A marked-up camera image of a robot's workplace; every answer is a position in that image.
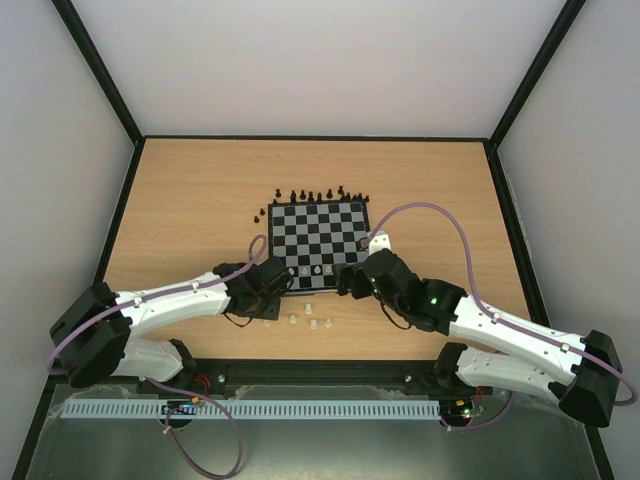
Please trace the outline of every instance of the white wall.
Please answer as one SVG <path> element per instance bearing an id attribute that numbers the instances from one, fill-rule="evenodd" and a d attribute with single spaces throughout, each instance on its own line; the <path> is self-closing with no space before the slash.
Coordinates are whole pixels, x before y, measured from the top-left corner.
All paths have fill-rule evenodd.
<path id="1" fill-rule="evenodd" d="M 0 3 L 0 478 L 49 327 L 92 281 L 132 146 L 51 2 Z"/>
<path id="2" fill-rule="evenodd" d="M 564 0 L 75 0 L 145 134 L 488 136 Z"/>
<path id="3" fill-rule="evenodd" d="M 587 2 L 501 148 L 553 324 L 611 335 L 636 385 L 638 18 L 635 0 Z M 637 478 L 640 406 L 601 434 L 617 478 Z"/>

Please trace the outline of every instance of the wooden table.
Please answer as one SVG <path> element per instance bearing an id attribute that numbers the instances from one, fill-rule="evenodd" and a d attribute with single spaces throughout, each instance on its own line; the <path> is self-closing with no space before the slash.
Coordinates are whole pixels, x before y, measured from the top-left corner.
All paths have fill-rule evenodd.
<path id="1" fill-rule="evenodd" d="M 527 318 L 487 159 L 480 143 L 173 140 L 146 142 L 107 269 L 114 290 L 140 290 L 187 280 L 223 262 L 246 261 L 247 247 L 267 220 L 260 208 L 280 188 L 370 195 L 375 225 L 389 210 L 414 201 L 442 205 L 471 242 L 483 299 Z M 412 209 L 385 230 L 394 251 L 421 277 L 468 289 L 458 234 L 437 212 Z M 313 314 L 305 315 L 311 303 Z M 148 338 L 182 340 L 195 357 L 262 359 L 435 359 L 455 338 L 401 331 L 372 299 L 334 294 L 286 297 L 281 318 L 247 328 L 222 316 L 155 330 Z M 289 323 L 291 314 L 297 324 Z M 326 328 L 330 317 L 333 326 Z M 319 320 L 316 330 L 311 318 Z"/>

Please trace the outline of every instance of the gray floor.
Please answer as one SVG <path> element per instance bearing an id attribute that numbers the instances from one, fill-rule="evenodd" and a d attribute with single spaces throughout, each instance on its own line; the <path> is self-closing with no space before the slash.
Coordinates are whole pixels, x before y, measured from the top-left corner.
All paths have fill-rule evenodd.
<path id="1" fill-rule="evenodd" d="M 362 397 L 348 390 L 331 392 L 343 398 Z M 67 395 L 60 392 L 57 401 Z M 246 457 L 238 480 L 598 478 L 584 429 L 526 399 L 495 426 L 462 434 L 446 432 L 436 422 L 418 421 L 243 421 L 241 425 Z M 224 422 L 195 421 L 179 437 L 207 469 L 224 473 L 235 461 L 233 430 Z M 182 460 L 155 420 L 62 420 L 54 413 L 43 429 L 28 478 L 202 477 Z"/>

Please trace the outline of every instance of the metal vent strip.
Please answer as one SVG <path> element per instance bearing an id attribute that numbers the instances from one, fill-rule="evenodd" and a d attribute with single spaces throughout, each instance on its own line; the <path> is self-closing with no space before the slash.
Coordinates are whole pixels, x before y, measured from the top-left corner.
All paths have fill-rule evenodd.
<path id="1" fill-rule="evenodd" d="M 219 400 L 239 420 L 440 420 L 437 401 L 426 400 Z M 167 400 L 70 399 L 62 418 L 159 419 L 167 412 Z M 183 418 L 226 420 L 213 405 L 182 406 L 173 414 Z"/>

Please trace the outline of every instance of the chessboard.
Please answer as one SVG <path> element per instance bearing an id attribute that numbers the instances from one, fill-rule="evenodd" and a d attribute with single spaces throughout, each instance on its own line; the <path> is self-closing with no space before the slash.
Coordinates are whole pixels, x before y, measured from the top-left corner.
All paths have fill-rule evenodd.
<path id="1" fill-rule="evenodd" d="M 269 206 L 269 255 L 280 257 L 293 284 L 289 294 L 332 291 L 335 264 L 367 258 L 359 240 L 369 231 L 364 201 Z"/>

